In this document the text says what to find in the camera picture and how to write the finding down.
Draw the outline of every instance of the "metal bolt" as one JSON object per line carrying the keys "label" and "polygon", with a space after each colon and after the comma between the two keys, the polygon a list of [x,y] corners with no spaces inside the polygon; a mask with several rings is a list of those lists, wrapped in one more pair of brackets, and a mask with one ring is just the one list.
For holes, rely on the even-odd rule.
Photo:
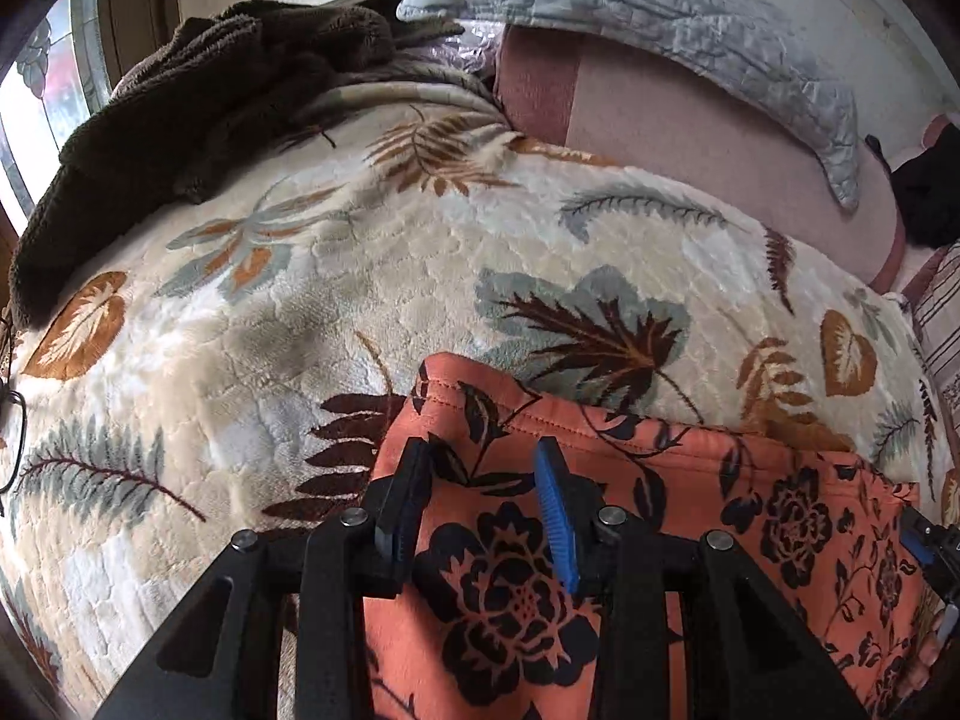
{"label": "metal bolt", "polygon": [[726,552],[733,547],[733,536],[726,531],[710,531],[707,533],[707,545],[717,552]]}
{"label": "metal bolt", "polygon": [[349,509],[344,509],[344,512],[340,515],[340,522],[344,523],[347,528],[353,528],[357,525],[363,525],[369,518],[370,515],[367,514],[366,509],[352,506]]}
{"label": "metal bolt", "polygon": [[624,512],[619,506],[605,506],[603,509],[600,509],[597,518],[604,525],[616,528],[617,525],[622,525],[627,521],[627,512]]}
{"label": "metal bolt", "polygon": [[256,547],[258,538],[256,532],[251,531],[250,528],[243,528],[242,531],[237,531],[230,537],[230,546],[237,552],[250,552],[253,547]]}

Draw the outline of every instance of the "bedspread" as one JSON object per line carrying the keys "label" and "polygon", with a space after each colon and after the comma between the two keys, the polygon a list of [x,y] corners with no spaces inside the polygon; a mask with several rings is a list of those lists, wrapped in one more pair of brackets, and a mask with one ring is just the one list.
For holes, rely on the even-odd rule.
{"label": "bedspread", "polygon": [[[16,337],[29,420],[0,597],[81,717],[232,532],[361,493],[438,350],[610,410],[856,450],[940,518],[949,450],[894,301],[689,186],[511,132],[464,89],[315,105],[349,115],[159,211]],[[731,517],[757,507],[738,470]]]}

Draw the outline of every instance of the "brown blanket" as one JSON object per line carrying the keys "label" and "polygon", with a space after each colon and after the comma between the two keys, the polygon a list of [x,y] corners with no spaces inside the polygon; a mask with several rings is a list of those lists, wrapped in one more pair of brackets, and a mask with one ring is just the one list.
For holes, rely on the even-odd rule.
{"label": "brown blanket", "polygon": [[400,0],[239,2],[187,19],[70,137],[13,255],[18,327],[50,319],[78,266],[165,203],[199,203],[304,127],[295,114],[338,73],[458,31],[399,22]]}

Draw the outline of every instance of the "window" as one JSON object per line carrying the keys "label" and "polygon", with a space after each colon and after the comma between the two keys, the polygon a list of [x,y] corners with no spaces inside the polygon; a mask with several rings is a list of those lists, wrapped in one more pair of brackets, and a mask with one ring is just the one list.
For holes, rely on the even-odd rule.
{"label": "window", "polygon": [[97,0],[57,0],[0,82],[0,203],[16,234],[66,139],[109,95]]}

